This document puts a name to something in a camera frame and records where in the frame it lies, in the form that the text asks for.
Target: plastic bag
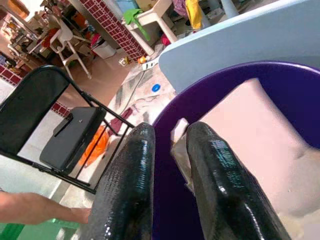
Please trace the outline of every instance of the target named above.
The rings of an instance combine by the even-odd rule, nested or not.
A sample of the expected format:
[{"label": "plastic bag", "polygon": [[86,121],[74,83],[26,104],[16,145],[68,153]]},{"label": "plastic bag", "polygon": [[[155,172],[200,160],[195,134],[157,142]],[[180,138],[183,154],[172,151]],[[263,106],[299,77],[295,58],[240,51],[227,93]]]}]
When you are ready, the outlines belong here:
[{"label": "plastic bag", "polygon": [[[79,161],[79,164],[81,166],[85,163],[87,157],[89,156],[92,148],[95,146],[96,142],[98,141],[98,138],[99,138],[100,134],[102,133],[102,131],[104,130],[104,128],[105,128],[105,126],[100,126],[98,128],[92,141],[86,147],[86,150]],[[93,150],[91,156],[89,157],[88,161],[86,162],[86,164],[85,164],[86,167],[88,167],[90,164],[92,164],[101,154],[103,154],[107,150],[108,143],[109,143],[109,134],[106,131],[104,131],[99,142],[95,146],[95,149]]]}]

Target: bare forearm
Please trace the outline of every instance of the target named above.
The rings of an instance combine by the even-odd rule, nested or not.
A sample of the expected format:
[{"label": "bare forearm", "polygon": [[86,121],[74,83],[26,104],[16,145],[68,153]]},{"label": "bare forearm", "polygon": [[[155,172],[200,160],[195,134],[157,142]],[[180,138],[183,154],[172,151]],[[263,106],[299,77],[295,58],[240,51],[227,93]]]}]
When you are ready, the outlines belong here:
[{"label": "bare forearm", "polygon": [[35,193],[0,193],[2,223],[39,224],[53,218],[79,222],[77,217],[72,208]]}]

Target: white high chair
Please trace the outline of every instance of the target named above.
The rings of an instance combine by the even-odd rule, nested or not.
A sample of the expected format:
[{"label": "white high chair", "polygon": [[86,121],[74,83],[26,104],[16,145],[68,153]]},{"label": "white high chair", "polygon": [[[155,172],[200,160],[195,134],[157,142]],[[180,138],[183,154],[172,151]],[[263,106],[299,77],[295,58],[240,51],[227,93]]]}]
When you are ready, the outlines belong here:
[{"label": "white high chair", "polygon": [[[85,64],[83,63],[83,61],[79,57],[77,51],[74,49],[74,47],[70,43],[72,38],[79,39],[81,41],[86,41],[86,42],[88,42],[88,40],[84,39],[82,37],[75,36],[73,34],[73,32],[68,28],[68,26],[61,19],[58,20],[56,17],[54,17],[54,19],[59,24],[60,29],[50,39],[50,48],[60,56],[61,61],[62,61],[63,65],[64,65],[64,67],[65,67],[65,69],[66,69],[66,71],[69,74],[71,79],[73,79],[73,77],[71,75],[71,72],[69,70],[68,65],[73,60],[78,60],[79,61],[80,65],[82,66],[83,70],[85,71],[87,77],[89,79],[91,79],[92,78],[91,74],[89,73],[89,71],[86,68]],[[53,45],[55,40],[58,40],[61,43],[61,46],[55,47]],[[67,58],[64,58],[64,56],[62,55],[62,51],[65,49],[66,45],[68,45],[68,47],[72,51],[72,55],[67,57]]]},{"label": "white high chair", "polygon": [[[143,12],[136,17],[141,26],[157,22],[163,33],[169,39],[170,43],[174,43],[178,40],[176,35],[171,31],[170,28],[173,27],[174,24],[171,21],[171,19],[166,15],[166,11],[172,3],[172,0],[158,0],[152,9]],[[126,24],[126,21],[123,20],[122,24],[129,30],[129,32],[132,34],[135,40],[141,45],[146,54],[151,55],[155,52],[148,45],[148,43],[146,43],[146,41],[135,32],[135,29],[138,28],[138,26],[135,23],[131,23],[128,25]]]}]

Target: purple bucket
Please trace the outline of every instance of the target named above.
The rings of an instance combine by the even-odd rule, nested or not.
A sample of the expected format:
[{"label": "purple bucket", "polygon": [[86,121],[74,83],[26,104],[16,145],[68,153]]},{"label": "purple bucket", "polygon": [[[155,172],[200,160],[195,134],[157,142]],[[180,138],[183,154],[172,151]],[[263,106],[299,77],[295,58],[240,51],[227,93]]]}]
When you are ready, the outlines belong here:
[{"label": "purple bucket", "polygon": [[214,72],[188,87],[155,120],[153,240],[203,240],[196,199],[170,155],[171,130],[181,118],[199,120],[244,81],[263,89],[304,140],[320,148],[320,71],[288,62],[259,61]]}]

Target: folding chair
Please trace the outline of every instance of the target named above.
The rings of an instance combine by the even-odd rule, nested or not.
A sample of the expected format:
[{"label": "folding chair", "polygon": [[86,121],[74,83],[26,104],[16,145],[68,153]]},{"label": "folding chair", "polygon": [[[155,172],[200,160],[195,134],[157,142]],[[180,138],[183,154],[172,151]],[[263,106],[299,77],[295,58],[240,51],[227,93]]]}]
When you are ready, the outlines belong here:
[{"label": "folding chair", "polygon": [[[40,155],[40,161],[47,166],[19,156],[19,151],[69,85],[75,88],[89,106],[73,108],[70,114],[54,129],[52,137]],[[116,136],[119,136],[105,120],[107,113],[119,119],[126,125],[126,128],[102,175],[113,160],[129,128],[135,126],[87,92],[82,91],[58,67],[41,66],[25,76],[12,94],[0,105],[0,154],[95,194],[102,175],[95,186],[79,180],[78,177],[106,129],[109,128]],[[69,176],[102,122],[105,123],[104,130],[99,135],[90,154],[76,176]]]}]

